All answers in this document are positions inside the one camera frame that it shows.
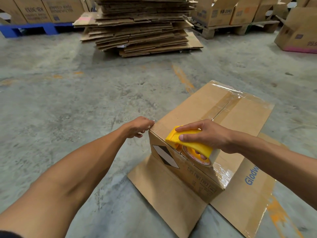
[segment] blue pallet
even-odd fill
[[[0,25],[0,32],[2,32],[5,38],[13,38],[22,36],[20,29],[28,29],[34,27],[42,27],[47,35],[56,35],[59,32],[56,30],[55,27],[61,26],[73,26],[72,22],[65,22],[65,23],[35,23],[35,24],[22,24],[22,25]]]

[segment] person's left arm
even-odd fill
[[[138,117],[65,156],[0,215],[0,230],[23,238],[65,237],[77,211],[106,175],[125,140],[141,138],[140,133],[153,124]]]

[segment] yellow tape dispenser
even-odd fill
[[[177,148],[179,145],[182,146],[183,151],[193,160],[195,160],[197,163],[211,167],[212,164],[215,162],[217,156],[220,153],[219,149],[213,149],[207,145],[200,144],[200,143],[194,143],[194,142],[182,142],[179,139],[180,135],[183,134],[196,134],[201,132],[200,129],[196,130],[188,130],[183,132],[176,132],[175,129],[179,127],[176,126],[173,128],[173,130],[170,132],[170,134],[165,139],[165,142],[168,143],[173,148]]]

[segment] pallet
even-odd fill
[[[245,35],[252,26],[261,27],[263,31],[267,33],[273,33],[279,24],[278,20],[270,20],[270,21],[260,21],[260,22],[252,22],[250,24],[243,24],[243,25],[226,25],[226,26],[215,26],[215,27],[205,27],[202,24],[190,20],[190,22],[194,25],[192,27],[193,31],[202,36],[204,39],[213,39],[215,32],[217,31],[226,31],[231,32],[237,35]]]
[[[22,24],[22,25],[0,25],[0,32],[2,32],[5,38],[14,38],[22,36],[22,29],[30,29],[35,27],[42,27],[47,35],[59,34],[56,27],[73,26],[72,22],[65,23],[35,23],[35,24]]]

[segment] floor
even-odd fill
[[[79,33],[0,37],[0,211],[69,152],[137,116],[160,119],[210,80],[275,103],[262,132],[317,158],[317,55],[283,52],[275,36],[200,38],[202,51],[126,59],[80,44]],[[67,238],[176,237],[126,177],[149,153],[147,137],[123,145]],[[274,195],[295,225],[284,238],[317,237],[315,210],[279,183]],[[209,206],[191,237],[242,235]],[[264,237],[283,237],[267,212]]]

